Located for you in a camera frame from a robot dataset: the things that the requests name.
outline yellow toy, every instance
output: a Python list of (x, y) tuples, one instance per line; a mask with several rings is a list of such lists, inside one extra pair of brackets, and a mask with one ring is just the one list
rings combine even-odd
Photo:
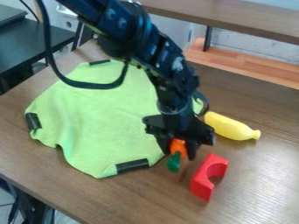
[(205, 123), (215, 129), (215, 132), (232, 140), (243, 141), (250, 138), (258, 140), (261, 137), (259, 130), (252, 130), (246, 124), (214, 112), (205, 114)]

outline red foam block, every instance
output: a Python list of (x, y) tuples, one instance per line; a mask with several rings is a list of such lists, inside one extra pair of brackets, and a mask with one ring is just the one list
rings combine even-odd
[(210, 201), (215, 185), (209, 178), (224, 177), (228, 163), (228, 160), (210, 153), (193, 176), (190, 191), (202, 200)]

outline robotic arm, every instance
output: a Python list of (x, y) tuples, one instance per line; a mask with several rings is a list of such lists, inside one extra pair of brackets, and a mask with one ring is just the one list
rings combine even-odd
[[(109, 56), (124, 60), (118, 80), (95, 84), (69, 80), (59, 73), (54, 59), (49, 63), (66, 84), (77, 88), (110, 89), (122, 84), (128, 64), (143, 69), (155, 86), (161, 115), (143, 118), (146, 132), (156, 137), (162, 151), (169, 154), (170, 141), (185, 141), (190, 160), (201, 144), (213, 145), (213, 128), (201, 122), (193, 112), (192, 98), (205, 100), (196, 89), (198, 76), (193, 75), (182, 50), (150, 22), (149, 14), (139, 3), (118, 0), (58, 0), (79, 15), (79, 20), (99, 33), (99, 45)], [(42, 0), (37, 0), (45, 26), (45, 45), (50, 52), (50, 27)]]

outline yellow-green towel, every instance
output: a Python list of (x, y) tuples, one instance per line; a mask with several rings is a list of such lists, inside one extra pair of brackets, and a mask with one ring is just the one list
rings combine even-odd
[[(113, 60), (92, 66), (83, 63), (68, 78), (109, 83), (122, 67)], [(95, 178), (126, 170), (124, 166), (132, 161), (151, 166), (163, 156), (142, 122), (145, 116), (159, 114), (155, 89), (145, 72), (133, 66), (123, 84), (110, 90), (69, 87), (57, 81), (25, 113), (36, 116), (41, 126), (31, 130), (33, 139), (52, 148), (61, 146), (70, 165)]]

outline wooden table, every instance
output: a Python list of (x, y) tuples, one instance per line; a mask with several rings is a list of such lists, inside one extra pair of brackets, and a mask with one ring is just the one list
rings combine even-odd
[(148, 12), (299, 45), (299, 11), (243, 0), (140, 0)]
[[(93, 42), (58, 61), (63, 74), (105, 56)], [(194, 65), (212, 111), (261, 130), (261, 139), (218, 136), (180, 176), (165, 159), (148, 170), (95, 179), (72, 168), (60, 150), (30, 139), (24, 110), (57, 78), (47, 68), (0, 98), (0, 178), (82, 223), (298, 223), (299, 92)], [(209, 204), (188, 191), (208, 152), (229, 159)]]

